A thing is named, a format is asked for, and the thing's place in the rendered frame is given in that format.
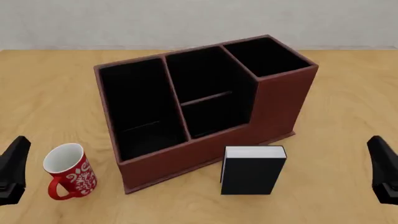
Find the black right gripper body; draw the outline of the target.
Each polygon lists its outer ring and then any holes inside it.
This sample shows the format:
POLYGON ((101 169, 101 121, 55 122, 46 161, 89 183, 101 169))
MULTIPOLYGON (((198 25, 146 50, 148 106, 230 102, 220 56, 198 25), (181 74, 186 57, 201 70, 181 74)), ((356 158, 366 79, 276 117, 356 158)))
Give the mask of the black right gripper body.
POLYGON ((373 185, 372 188, 379 203, 386 205, 398 205, 398 190, 394 190, 389 184, 376 184, 373 185))

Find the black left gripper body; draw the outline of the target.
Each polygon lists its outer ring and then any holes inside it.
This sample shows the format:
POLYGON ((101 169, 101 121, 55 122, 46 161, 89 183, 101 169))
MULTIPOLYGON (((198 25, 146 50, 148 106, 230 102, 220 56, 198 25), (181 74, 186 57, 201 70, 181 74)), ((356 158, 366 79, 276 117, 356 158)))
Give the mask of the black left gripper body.
POLYGON ((0 182, 0 206, 18 204, 24 192, 23 184, 0 182))

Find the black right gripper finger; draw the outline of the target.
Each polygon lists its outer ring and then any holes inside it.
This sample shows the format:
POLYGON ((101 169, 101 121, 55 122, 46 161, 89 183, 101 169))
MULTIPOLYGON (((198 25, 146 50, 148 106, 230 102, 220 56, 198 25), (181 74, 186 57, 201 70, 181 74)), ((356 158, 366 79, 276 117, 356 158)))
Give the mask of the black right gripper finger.
POLYGON ((367 142, 373 168, 373 185, 388 184, 398 187, 398 154, 380 136, 367 142))

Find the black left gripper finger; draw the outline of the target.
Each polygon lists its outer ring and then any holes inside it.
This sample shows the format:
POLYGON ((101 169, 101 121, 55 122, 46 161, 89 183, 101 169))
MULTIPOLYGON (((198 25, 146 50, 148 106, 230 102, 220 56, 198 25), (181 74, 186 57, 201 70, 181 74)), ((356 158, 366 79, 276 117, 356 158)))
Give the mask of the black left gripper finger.
POLYGON ((0 155, 0 182, 26 188, 25 167, 30 145, 25 136, 18 136, 0 155))

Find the red-brown desk caddy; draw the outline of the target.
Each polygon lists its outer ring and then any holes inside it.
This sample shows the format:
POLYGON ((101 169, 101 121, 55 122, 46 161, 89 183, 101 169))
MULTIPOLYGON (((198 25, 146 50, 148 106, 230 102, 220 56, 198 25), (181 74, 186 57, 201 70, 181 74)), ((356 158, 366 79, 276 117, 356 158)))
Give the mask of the red-brown desk caddy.
POLYGON ((317 70, 269 35, 95 66, 125 193, 294 135, 317 70))

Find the black book with white pages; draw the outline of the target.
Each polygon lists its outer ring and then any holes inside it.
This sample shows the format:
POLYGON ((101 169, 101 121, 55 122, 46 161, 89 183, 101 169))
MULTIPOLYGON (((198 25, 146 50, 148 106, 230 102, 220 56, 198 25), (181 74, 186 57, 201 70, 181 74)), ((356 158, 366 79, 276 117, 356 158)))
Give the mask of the black book with white pages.
POLYGON ((283 146, 226 146, 221 194, 271 194, 286 160, 283 146))

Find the red mug with white pattern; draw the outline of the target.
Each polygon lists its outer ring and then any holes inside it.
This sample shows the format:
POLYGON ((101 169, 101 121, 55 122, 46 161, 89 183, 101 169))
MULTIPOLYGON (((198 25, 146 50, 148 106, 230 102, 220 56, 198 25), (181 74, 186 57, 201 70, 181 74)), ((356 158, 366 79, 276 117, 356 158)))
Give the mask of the red mug with white pattern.
POLYGON ((52 149, 44 158, 43 168, 52 176, 48 194, 54 200, 84 197, 98 184, 84 149, 78 143, 66 143, 52 149))

